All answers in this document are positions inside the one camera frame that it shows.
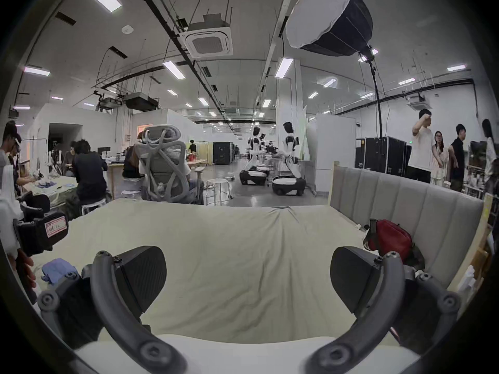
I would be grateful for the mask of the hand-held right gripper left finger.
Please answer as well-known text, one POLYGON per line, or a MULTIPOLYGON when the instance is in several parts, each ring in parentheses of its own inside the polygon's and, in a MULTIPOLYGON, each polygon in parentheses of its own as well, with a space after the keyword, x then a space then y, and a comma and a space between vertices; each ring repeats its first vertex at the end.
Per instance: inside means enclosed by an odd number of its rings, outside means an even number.
POLYGON ((116 256, 102 250, 81 274, 67 273, 38 296, 41 318, 74 350, 96 341, 106 329, 147 372, 185 373, 181 353, 141 322, 166 277, 165 256, 157 246, 140 246, 116 256))

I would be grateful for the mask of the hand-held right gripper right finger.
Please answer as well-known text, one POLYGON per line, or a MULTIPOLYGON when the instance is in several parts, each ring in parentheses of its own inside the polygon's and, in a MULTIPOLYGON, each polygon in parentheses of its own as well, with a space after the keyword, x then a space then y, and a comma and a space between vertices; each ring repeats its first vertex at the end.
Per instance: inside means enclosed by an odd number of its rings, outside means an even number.
POLYGON ((395 251, 380 257, 358 247, 338 247, 330 280, 355 322, 306 360, 305 373, 346 373, 388 333, 402 348, 423 356, 450 332, 461 309, 457 293, 429 273, 416 274, 395 251))

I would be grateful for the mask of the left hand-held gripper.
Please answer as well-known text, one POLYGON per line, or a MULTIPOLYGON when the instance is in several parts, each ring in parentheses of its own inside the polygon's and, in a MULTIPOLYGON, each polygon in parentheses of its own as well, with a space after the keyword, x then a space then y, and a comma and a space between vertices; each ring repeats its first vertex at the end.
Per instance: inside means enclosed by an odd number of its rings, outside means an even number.
POLYGON ((52 251, 68 234, 64 213, 51 211, 47 195, 27 191, 16 195, 14 167, 4 166, 1 187, 1 244, 12 257, 22 250, 27 256, 52 251))

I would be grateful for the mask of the person's left hand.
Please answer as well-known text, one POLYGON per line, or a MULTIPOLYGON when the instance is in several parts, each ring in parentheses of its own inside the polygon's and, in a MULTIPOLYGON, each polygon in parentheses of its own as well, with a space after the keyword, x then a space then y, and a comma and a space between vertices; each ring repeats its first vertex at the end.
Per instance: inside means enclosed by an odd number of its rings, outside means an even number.
POLYGON ((34 261, 30 256, 27 256, 26 253, 19 248, 17 250, 17 258, 14 258, 12 254, 7 254, 9 259, 9 263, 12 266, 13 271, 16 272, 22 288, 28 298, 28 301, 31 305, 34 305, 37 301, 36 295, 36 277, 32 268, 34 267, 34 261))

